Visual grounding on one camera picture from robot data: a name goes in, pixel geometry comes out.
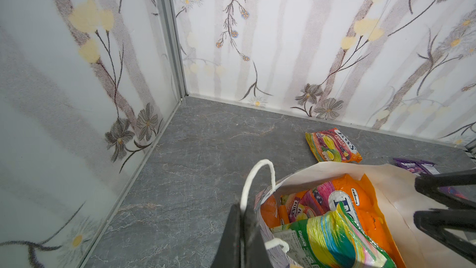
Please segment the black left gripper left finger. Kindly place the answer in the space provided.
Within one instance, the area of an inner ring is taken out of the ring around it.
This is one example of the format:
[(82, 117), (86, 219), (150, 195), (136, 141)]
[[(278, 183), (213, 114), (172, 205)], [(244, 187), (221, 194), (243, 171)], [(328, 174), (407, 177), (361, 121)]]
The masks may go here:
[(241, 267), (241, 211), (238, 203), (231, 206), (224, 231), (210, 268)]

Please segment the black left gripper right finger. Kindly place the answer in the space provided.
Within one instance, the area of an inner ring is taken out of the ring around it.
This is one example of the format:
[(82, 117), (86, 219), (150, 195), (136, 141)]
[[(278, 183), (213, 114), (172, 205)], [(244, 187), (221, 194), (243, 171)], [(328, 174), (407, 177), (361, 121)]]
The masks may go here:
[(248, 206), (242, 216), (243, 268), (272, 268), (261, 228), (254, 210)]

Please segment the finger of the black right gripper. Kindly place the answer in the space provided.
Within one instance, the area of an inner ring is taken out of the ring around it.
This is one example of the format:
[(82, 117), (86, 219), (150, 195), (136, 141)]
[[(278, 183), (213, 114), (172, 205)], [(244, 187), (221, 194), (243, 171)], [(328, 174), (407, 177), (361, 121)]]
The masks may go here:
[(450, 209), (475, 210), (475, 202), (440, 191), (441, 187), (473, 186), (475, 184), (476, 170), (472, 169), (438, 175), (421, 175), (415, 179), (415, 190)]
[(476, 211), (433, 209), (414, 213), (414, 224), (429, 237), (468, 260), (476, 263), (476, 246), (448, 230), (476, 231)]

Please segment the white floral paper bag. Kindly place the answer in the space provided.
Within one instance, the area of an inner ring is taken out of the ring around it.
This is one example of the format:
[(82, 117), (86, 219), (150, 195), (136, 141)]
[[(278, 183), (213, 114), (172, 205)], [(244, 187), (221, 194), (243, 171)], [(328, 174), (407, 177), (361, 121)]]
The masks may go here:
[(376, 194), (378, 207), (383, 213), (389, 232), (403, 260), (402, 267), (472, 268), (474, 266), (469, 260), (432, 239), (415, 226), (415, 212), (444, 206), (418, 193), (414, 186), (415, 175), (393, 165), (317, 163), (279, 181), (271, 180), (270, 185), (256, 195), (253, 209), (259, 211), (260, 206), (272, 194), (303, 191), (345, 174), (357, 180), (367, 176), (372, 183), (371, 192)]

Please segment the orange corn chips bag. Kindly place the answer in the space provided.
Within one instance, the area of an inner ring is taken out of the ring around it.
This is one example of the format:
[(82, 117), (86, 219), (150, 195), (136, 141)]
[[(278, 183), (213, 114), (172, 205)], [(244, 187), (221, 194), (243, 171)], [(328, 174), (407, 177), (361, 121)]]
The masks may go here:
[(260, 213), (266, 226), (270, 229), (281, 225), (280, 216), (278, 213), (278, 204), (274, 196), (270, 196), (260, 206)]

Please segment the fox's candy bag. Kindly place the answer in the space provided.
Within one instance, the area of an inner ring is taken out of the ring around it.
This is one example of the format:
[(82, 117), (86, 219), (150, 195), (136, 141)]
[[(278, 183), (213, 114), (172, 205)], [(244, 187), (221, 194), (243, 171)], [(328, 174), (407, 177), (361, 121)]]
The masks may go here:
[(378, 207), (376, 195), (371, 192), (372, 187), (367, 176), (355, 180), (345, 174), (307, 191), (283, 195), (278, 208), (281, 226), (324, 215), (335, 210), (341, 202), (364, 234), (388, 253), (396, 268), (403, 268), (403, 260)]
[(317, 162), (359, 163), (362, 156), (339, 129), (305, 133), (307, 144)]

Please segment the green Fox's spring tea bag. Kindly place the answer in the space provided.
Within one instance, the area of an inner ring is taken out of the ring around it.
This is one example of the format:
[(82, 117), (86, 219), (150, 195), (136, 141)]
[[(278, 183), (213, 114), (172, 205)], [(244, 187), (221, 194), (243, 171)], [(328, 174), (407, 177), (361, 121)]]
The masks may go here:
[(395, 268), (397, 265), (345, 211), (343, 203), (324, 215), (271, 229), (289, 246), (287, 255), (304, 268)]

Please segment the Fox's candy bag top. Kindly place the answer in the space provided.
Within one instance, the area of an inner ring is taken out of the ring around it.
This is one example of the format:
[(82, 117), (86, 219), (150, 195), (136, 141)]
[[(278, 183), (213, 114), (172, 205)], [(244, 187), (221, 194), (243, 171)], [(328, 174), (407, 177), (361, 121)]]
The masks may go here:
[(362, 156), (339, 129), (305, 133), (307, 144), (317, 162), (359, 163)]

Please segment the purple snack packet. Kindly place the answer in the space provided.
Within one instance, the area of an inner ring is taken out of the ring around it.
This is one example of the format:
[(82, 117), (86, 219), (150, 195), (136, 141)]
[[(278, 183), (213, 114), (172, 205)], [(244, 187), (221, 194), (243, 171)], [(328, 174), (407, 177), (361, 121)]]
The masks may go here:
[[(435, 163), (429, 161), (414, 161), (414, 160), (406, 160), (402, 158), (394, 158), (395, 165), (411, 172), (415, 176), (421, 176), (423, 174), (427, 175), (439, 175), (440, 172), (436, 169)], [(467, 197), (459, 192), (454, 187), (440, 187), (439, 191), (448, 195), (448, 196), (455, 196), (460, 197), (467, 200)]]

